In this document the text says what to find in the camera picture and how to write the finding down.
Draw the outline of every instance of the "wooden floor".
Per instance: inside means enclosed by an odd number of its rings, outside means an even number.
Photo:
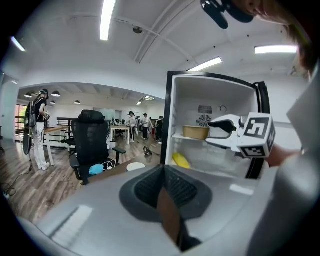
[[[143,154],[145,146],[152,148],[153,138],[144,141],[141,136],[135,138],[134,143],[126,144],[123,138],[117,139],[117,147],[126,149],[127,153],[120,155],[120,163]],[[0,151],[0,183],[2,190],[7,189],[18,175],[28,172],[30,167],[29,156],[24,155],[20,143],[2,140],[1,145],[5,154]],[[33,149],[30,152],[34,164],[29,174],[20,176],[8,194],[12,195],[8,202],[16,216],[23,217],[32,223],[44,216],[52,207],[81,189],[80,181],[76,179],[69,164],[69,153],[64,149],[52,148],[54,166],[46,171],[38,170],[34,159]],[[110,158],[116,153],[111,150]],[[49,162],[47,148],[44,147],[45,158]]]

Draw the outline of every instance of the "black office chair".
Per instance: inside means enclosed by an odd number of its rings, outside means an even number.
[[[77,147],[71,148],[70,146],[76,146],[75,138],[72,136],[72,131],[65,131],[65,134],[67,134],[67,139],[65,140],[65,143],[69,145],[69,158],[70,156],[77,153]]]
[[[2,136],[2,126],[0,126],[0,141],[3,139],[4,137]],[[0,144],[0,150],[5,152],[4,148],[1,146]]]
[[[111,161],[107,148],[109,123],[104,121],[102,113],[94,110],[83,110],[78,119],[71,123],[77,155],[70,156],[70,165],[81,185],[89,183],[90,167]],[[116,165],[119,165],[120,154],[127,151],[113,148],[116,151]]]

